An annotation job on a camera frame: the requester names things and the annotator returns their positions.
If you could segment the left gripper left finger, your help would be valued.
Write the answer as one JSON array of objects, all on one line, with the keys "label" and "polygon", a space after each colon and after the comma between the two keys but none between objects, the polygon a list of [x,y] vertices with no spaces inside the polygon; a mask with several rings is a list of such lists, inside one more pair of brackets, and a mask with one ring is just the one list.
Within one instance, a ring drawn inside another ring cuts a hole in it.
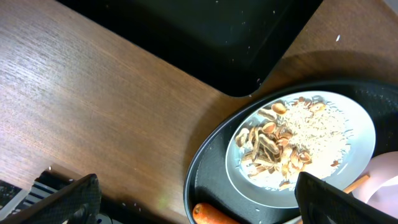
[{"label": "left gripper left finger", "polygon": [[88,174],[1,223],[94,224],[100,205],[101,189],[97,175]]}]

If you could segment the pink bowl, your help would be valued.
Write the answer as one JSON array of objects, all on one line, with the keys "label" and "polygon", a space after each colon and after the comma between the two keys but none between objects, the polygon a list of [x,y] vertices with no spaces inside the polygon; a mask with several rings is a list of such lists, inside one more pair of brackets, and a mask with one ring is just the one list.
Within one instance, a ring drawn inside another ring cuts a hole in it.
[{"label": "pink bowl", "polygon": [[353,196],[397,218],[397,151],[372,158],[363,174],[369,179],[353,190]]}]

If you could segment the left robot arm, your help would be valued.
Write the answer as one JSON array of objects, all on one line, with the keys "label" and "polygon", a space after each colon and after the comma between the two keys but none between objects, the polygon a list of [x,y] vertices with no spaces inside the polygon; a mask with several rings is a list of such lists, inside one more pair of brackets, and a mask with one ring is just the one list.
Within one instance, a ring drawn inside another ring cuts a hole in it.
[{"label": "left robot arm", "polygon": [[[183,188],[189,222],[194,221],[197,204],[209,203],[239,223],[282,223],[296,215],[302,215],[304,223],[397,223],[396,218],[344,193],[347,185],[336,179],[300,174],[293,191],[263,189],[244,177],[239,181],[253,200],[241,195],[224,171],[190,169]],[[67,182],[45,171],[29,191],[2,184],[1,205],[6,207],[13,199],[26,202],[29,192],[34,198],[21,208],[21,214],[4,217],[2,223],[63,223],[81,208],[86,212],[83,223],[95,223],[98,213],[107,213],[122,223],[160,220],[152,213],[135,214],[131,206],[123,208],[122,202],[104,198],[96,174]]]}]

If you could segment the rice and peanut shells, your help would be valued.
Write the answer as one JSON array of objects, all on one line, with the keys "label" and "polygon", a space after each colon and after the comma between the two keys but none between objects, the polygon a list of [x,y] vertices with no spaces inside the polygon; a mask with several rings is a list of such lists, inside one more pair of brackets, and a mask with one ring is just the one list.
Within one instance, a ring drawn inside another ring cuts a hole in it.
[{"label": "rice and peanut shells", "polygon": [[234,137],[239,168],[267,190],[293,190],[301,172],[329,177],[351,149],[345,124],[340,110],[320,100],[262,107]]}]

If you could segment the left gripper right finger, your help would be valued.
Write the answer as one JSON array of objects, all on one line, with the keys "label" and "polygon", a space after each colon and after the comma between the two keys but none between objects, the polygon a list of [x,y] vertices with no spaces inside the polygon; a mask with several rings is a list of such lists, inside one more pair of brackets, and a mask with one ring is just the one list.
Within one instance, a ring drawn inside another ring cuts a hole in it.
[{"label": "left gripper right finger", "polygon": [[303,224],[397,224],[397,219],[307,172],[298,176],[295,198]]}]

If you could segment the grey plate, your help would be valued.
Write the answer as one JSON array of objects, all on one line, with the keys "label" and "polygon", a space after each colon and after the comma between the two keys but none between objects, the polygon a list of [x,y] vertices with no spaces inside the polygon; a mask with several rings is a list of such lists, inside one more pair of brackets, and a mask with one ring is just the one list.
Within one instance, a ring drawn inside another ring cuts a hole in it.
[{"label": "grey plate", "polygon": [[[235,145],[235,135],[247,121],[255,117],[256,112],[260,108],[269,106],[278,101],[293,102],[300,97],[309,98],[313,101],[320,100],[336,107],[344,114],[346,120],[345,126],[349,131],[348,143],[351,146],[349,153],[343,157],[337,170],[331,176],[321,180],[336,179],[338,182],[349,186],[349,184],[359,177],[369,163],[376,145],[376,130],[369,113],[361,105],[347,96],[329,91],[302,91],[281,96],[264,103],[250,113],[236,128],[226,150],[225,167],[229,181],[233,187],[247,199],[253,200],[254,197],[249,194],[247,187],[239,181],[240,177],[244,177],[247,180],[249,179],[239,168],[238,159],[240,155],[239,149]],[[251,183],[252,185],[260,187],[254,182]]]}]

